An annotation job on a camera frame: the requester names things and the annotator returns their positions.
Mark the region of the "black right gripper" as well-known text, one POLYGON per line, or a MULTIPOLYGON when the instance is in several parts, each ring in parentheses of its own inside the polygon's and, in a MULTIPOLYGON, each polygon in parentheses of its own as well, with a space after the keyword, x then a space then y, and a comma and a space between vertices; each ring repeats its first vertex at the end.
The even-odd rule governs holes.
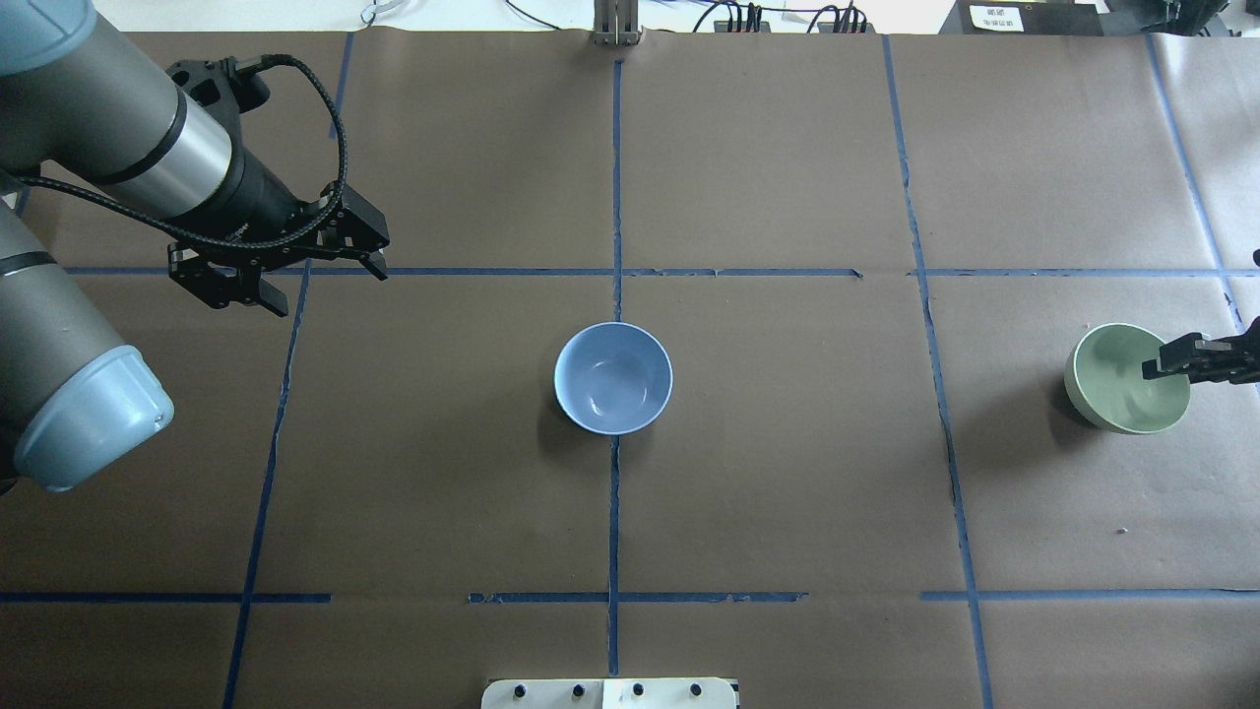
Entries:
POLYGON ((1228 382, 1234 385, 1259 382, 1259 326, 1254 319, 1242 335, 1206 340, 1188 332, 1160 345, 1154 358, 1142 363, 1144 380, 1184 375, 1191 383, 1228 382))

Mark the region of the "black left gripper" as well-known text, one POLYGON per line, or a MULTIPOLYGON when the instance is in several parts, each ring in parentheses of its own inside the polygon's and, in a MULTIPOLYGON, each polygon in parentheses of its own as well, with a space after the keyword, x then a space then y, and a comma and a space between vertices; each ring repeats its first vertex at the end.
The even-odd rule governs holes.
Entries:
POLYGON ((302 201, 239 150, 226 185, 174 224, 198 238, 169 246, 169 277, 212 309, 238 302, 287 317, 287 296, 265 275, 302 259, 350 259, 375 280, 391 278, 386 217, 346 183, 345 164, 314 201, 302 201))

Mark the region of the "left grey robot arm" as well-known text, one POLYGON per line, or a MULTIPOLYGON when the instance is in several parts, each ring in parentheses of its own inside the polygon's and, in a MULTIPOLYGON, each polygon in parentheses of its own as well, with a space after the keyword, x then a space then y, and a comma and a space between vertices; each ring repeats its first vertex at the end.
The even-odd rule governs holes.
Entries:
POLYGON ((91 1, 3 4, 3 489, 66 492, 174 421, 145 358, 72 268, 158 268, 208 309, 284 317, 266 277, 346 259, 387 277, 387 220, 349 184, 346 130, 286 53, 160 67, 91 1), (328 108, 335 174, 301 199, 242 118, 294 69, 328 108))

